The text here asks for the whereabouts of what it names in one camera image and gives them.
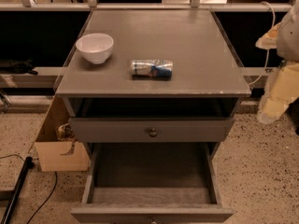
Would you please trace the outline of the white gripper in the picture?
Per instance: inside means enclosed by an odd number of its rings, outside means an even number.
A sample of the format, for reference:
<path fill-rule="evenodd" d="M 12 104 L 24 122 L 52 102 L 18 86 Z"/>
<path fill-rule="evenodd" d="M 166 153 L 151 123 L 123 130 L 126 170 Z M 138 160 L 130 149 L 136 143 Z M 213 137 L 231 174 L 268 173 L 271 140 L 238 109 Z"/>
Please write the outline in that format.
<path fill-rule="evenodd" d="M 288 60 L 268 77 L 259 103 L 257 120 L 269 124 L 278 120 L 299 98 L 299 3 L 288 11 L 281 23 L 260 37 L 255 46 L 277 48 L 278 56 Z"/>

